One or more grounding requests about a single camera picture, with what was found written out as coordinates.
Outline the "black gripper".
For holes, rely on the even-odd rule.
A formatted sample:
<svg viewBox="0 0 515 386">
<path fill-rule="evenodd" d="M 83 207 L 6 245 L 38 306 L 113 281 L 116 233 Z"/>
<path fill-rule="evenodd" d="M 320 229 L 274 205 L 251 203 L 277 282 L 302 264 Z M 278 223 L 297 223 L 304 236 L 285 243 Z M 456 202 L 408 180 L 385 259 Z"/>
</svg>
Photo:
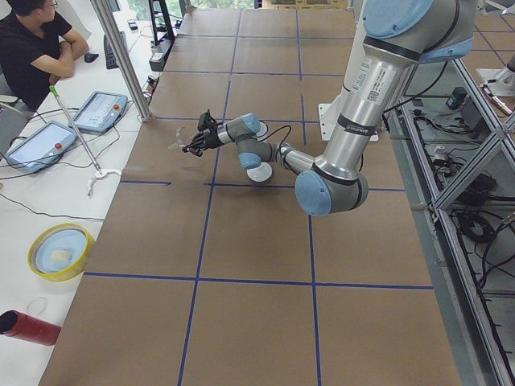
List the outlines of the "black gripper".
<svg viewBox="0 0 515 386">
<path fill-rule="evenodd" d="M 201 156 L 206 149 L 216 149 L 224 145 L 218 135 L 218 130 L 223 127 L 222 124 L 217 124 L 217 127 L 211 131 L 199 132 L 187 144 L 182 144 L 181 150 L 184 153 L 191 153 L 195 156 Z"/>
</svg>

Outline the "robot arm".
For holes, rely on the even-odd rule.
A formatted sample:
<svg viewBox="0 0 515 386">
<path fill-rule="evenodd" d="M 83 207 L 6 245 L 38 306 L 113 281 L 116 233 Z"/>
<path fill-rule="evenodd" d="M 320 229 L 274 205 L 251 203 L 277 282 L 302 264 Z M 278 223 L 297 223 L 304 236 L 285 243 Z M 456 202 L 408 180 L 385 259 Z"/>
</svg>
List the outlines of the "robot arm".
<svg viewBox="0 0 515 386">
<path fill-rule="evenodd" d="M 460 58 L 472 49 L 474 1 L 368 1 L 361 13 L 364 58 L 323 154 L 312 157 L 287 144 L 261 142 L 261 122 L 253 113 L 225 123 L 209 112 L 198 132 L 181 144 L 199 157 L 228 143 L 237 147 L 242 168 L 276 162 L 297 174 L 295 197 L 311 216 L 358 208 L 369 185 L 357 165 L 399 84 L 413 64 Z"/>
</svg>

